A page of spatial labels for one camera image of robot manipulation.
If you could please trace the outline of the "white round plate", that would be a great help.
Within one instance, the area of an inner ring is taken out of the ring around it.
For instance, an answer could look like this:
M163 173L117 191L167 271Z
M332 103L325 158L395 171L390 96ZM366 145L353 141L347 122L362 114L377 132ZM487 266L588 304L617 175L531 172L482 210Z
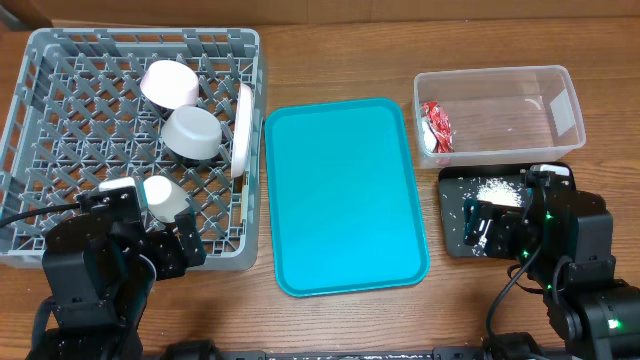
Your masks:
M240 84L234 121L234 137L232 144L231 177L242 176L250 152L250 139L253 125L253 91Z

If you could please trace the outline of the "white tissue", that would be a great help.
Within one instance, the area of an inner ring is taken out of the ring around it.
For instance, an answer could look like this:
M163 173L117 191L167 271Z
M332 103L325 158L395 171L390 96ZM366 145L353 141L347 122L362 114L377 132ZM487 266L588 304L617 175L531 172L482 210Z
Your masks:
M430 126L430 121L426 116L423 116L421 118L421 126L423 130L423 142L425 151L427 153L433 153L437 148L438 140L434 135Z

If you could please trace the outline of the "pile of white rice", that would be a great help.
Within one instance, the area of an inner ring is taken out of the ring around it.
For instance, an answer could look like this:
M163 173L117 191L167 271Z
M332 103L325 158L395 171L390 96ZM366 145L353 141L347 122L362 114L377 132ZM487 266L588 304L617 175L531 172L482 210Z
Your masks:
M512 207L524 207L529 199L517 175L444 178L439 181L438 190L446 250L457 258L485 256L480 245L467 246L463 242L467 199Z

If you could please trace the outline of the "grey-green bowl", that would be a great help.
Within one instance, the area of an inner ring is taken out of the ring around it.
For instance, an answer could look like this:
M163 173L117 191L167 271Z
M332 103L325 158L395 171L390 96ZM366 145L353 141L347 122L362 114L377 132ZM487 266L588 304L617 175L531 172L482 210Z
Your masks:
M195 106L175 109L161 128L164 144L174 153L193 160L209 160L218 153L222 141L220 121Z

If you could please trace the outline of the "pink-white small bowl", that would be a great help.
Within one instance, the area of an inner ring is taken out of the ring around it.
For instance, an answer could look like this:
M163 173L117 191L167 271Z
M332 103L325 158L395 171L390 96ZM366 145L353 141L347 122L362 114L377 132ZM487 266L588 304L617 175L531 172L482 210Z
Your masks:
M147 68L140 89L152 103L175 110L197 103L199 78L187 65L172 60L158 60Z

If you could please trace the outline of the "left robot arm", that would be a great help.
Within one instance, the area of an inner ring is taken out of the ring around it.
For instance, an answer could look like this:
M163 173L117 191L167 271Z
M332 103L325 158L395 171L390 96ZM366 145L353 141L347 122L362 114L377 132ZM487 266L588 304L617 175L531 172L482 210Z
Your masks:
M195 216L184 210L148 232L141 217L91 211L45 238L51 289L32 329L31 359L140 359L138 327L155 282L205 261Z

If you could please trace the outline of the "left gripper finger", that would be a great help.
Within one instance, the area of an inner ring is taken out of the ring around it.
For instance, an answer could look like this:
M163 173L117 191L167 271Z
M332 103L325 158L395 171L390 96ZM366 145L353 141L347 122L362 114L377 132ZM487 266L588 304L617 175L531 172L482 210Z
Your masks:
M157 280L178 278L186 273L183 249L172 232L153 231L147 234L147 258L155 267Z
M207 254L196 225L194 211L188 207L176 214L174 219L187 267L203 265Z

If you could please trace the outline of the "red snack wrapper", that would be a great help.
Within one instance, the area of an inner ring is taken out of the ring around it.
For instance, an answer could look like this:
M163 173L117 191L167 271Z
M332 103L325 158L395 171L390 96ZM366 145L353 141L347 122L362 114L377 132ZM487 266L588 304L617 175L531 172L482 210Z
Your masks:
M437 148L433 153L453 152L453 132L444 108L437 101L425 102L421 108L422 117L428 118L431 129L438 140Z

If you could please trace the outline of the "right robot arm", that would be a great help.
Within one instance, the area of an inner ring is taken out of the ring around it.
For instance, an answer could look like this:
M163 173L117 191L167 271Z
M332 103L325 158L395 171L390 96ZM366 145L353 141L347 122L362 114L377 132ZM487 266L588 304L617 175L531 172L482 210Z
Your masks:
M604 199L536 190L525 207L468 199L464 242L515 260L537 282L552 328L580 359L639 356L639 290L615 276L613 217Z

